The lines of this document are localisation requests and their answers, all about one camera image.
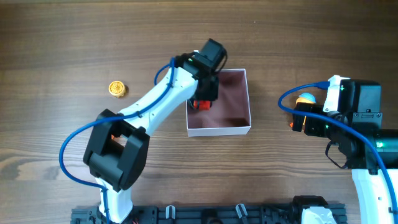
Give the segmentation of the yellow round toy wheel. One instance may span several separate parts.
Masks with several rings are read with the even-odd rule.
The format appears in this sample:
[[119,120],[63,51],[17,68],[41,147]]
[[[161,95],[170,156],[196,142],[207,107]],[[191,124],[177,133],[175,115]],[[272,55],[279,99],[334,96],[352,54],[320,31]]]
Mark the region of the yellow round toy wheel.
[[109,84],[108,91],[114,97],[120,98],[126,93],[126,86],[123,82],[116,80]]

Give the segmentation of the multicoloured puzzle cube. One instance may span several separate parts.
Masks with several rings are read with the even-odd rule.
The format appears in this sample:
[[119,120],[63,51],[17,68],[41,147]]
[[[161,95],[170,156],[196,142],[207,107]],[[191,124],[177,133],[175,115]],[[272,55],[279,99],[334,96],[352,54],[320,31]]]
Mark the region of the multicoloured puzzle cube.
[[115,140],[115,139],[119,139],[119,138],[120,138],[120,136],[115,136],[115,135],[111,134],[111,139]]

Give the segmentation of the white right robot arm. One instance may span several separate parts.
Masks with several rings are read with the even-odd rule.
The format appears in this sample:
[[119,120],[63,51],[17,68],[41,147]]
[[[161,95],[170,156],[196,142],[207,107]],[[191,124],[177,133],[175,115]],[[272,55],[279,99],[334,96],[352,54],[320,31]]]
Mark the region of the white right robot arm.
[[292,130],[327,138],[345,156],[362,223],[397,223],[397,130],[382,128],[381,85],[334,75],[314,86],[327,91],[325,102],[299,95]]

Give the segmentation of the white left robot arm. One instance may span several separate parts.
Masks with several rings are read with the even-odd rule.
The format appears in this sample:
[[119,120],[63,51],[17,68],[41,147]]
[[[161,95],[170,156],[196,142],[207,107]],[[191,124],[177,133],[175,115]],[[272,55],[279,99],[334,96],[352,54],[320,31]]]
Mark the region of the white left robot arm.
[[227,59],[226,49],[208,39],[201,50],[171,58],[165,77],[140,100],[98,115],[83,162],[104,187],[99,211],[110,223],[122,223],[132,212],[131,187],[146,165],[150,136],[186,101],[196,110],[210,109]]

